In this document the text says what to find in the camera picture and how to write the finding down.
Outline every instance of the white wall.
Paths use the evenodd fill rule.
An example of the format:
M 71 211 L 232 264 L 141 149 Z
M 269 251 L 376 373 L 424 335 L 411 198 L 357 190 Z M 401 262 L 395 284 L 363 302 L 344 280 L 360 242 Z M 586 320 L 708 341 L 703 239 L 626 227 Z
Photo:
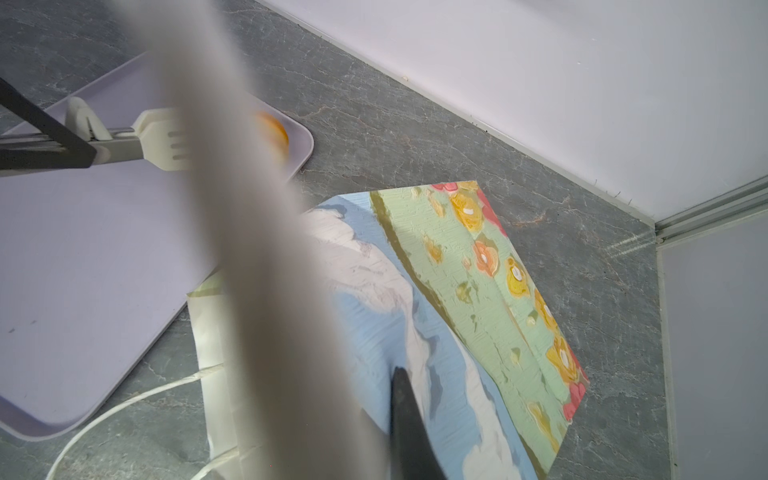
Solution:
M 263 3 L 656 220 L 768 174 L 768 2 Z
M 680 480 L 765 478 L 768 214 L 660 248 Z

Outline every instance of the orange flower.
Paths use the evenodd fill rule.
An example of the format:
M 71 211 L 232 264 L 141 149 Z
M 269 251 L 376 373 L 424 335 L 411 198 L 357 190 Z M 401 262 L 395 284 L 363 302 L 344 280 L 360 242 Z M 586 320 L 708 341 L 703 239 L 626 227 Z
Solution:
M 470 232 L 482 230 L 483 217 L 480 205 L 472 197 L 459 190 L 451 195 L 451 205 L 458 220 L 467 227 L 467 230 Z
M 512 296 L 531 295 L 531 292 L 528 290 L 528 279 L 526 278 L 525 270 L 512 257 L 507 259 L 507 288 Z
M 578 379 L 576 361 L 571 355 L 571 349 L 568 348 L 568 344 L 562 336 L 554 336 L 554 343 L 547 350 L 547 358 L 558 369 L 564 383 L 570 385 Z
M 547 326 L 547 328 L 552 333 L 557 335 L 559 330 L 558 324 L 557 322 L 554 321 L 552 312 L 549 310 L 549 307 L 547 306 L 547 303 L 544 301 L 544 298 L 538 292 L 538 289 L 534 290 L 534 297 L 536 299 L 536 311 L 538 312 L 538 315 L 544 319 L 544 324 Z
M 494 276 L 498 272 L 498 251 L 480 240 L 475 242 L 472 249 L 477 257 L 478 270 L 488 276 Z

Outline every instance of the lavender tray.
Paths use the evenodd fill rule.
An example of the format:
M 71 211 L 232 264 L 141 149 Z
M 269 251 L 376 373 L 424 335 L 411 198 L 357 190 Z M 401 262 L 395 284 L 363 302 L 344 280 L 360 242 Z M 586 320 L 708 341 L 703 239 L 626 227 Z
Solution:
M 146 55 L 75 92 L 108 128 L 168 106 Z M 48 109 L 63 121 L 66 99 Z M 290 139 L 309 131 L 262 104 Z M 9 133 L 34 131 L 22 124 Z M 106 400 L 214 268 L 186 172 L 145 160 L 0 177 L 0 426 L 27 440 L 75 428 Z

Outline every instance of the gray marble surface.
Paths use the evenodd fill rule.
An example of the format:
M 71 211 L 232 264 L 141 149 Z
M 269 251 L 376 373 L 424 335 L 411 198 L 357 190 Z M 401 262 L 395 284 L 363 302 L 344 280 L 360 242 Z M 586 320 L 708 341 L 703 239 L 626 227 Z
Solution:
M 307 206 L 359 190 L 482 185 L 592 381 L 550 478 L 669 478 L 652 228 L 267 8 L 221 8 L 261 97 L 316 139 L 296 178 Z M 137 53 L 97 0 L 0 8 L 0 74 L 42 106 Z M 0 111 L 0 131 L 15 123 Z M 182 312 L 105 408 L 196 369 Z M 71 435 L 23 442 L 0 432 L 0 478 L 43 478 Z M 190 478 L 206 462 L 193 383 L 99 425 L 57 478 Z

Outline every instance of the white cable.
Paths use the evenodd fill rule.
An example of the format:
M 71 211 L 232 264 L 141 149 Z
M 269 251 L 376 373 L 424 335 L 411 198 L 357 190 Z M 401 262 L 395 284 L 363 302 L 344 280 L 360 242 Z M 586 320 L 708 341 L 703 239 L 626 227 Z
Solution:
M 203 480 L 205 478 L 205 475 L 208 475 L 208 472 L 213 470 L 214 468 L 218 468 L 228 461 L 230 461 L 233 458 L 237 458 L 237 456 L 240 454 L 238 452 L 237 447 L 234 447 L 231 450 L 227 450 L 226 452 L 222 453 L 221 455 L 217 456 L 213 460 L 211 460 L 208 465 L 205 465 L 203 468 L 200 469 L 200 471 L 190 480 Z
M 56 457 L 56 460 L 53 462 L 53 465 L 51 465 L 51 469 L 48 470 L 48 474 L 45 476 L 45 480 L 53 480 L 54 475 L 56 475 L 56 468 L 58 467 L 58 464 L 61 463 L 61 460 L 64 458 L 64 455 L 67 455 L 67 452 L 69 452 L 72 446 L 75 443 L 77 443 L 78 440 L 83 438 L 83 435 L 90 432 L 99 423 L 102 423 L 104 420 L 113 416 L 115 413 L 120 412 L 122 409 L 125 409 L 126 407 L 131 406 L 136 402 L 140 402 L 141 400 L 148 399 L 149 397 L 153 395 L 157 395 L 158 393 L 161 393 L 161 392 L 165 392 L 166 390 L 174 389 L 178 386 L 186 385 L 187 383 L 196 382 L 197 380 L 202 379 L 203 377 L 208 376 L 211 373 L 217 372 L 222 368 L 223 368 L 223 364 L 219 364 L 219 365 L 211 366 L 207 369 L 202 369 L 201 371 L 194 373 L 190 376 L 185 376 L 181 380 L 176 380 L 175 382 L 166 383 L 165 385 L 158 386 L 156 388 L 153 388 L 152 390 L 147 390 L 144 393 L 136 395 L 135 397 L 131 397 L 125 402 L 122 402 L 119 405 L 115 405 L 111 409 L 102 413 L 100 416 L 96 417 L 91 423 L 87 424 L 80 432 L 77 433 L 77 435 L 72 437 L 69 440 L 69 442 L 67 442 L 67 445 L 64 446 L 64 449 L 61 450 L 61 453 L 58 454 L 58 457 Z M 218 458 L 221 458 L 221 457 L 222 455 L 219 455 L 219 457 L 215 458 L 211 463 L 215 462 Z

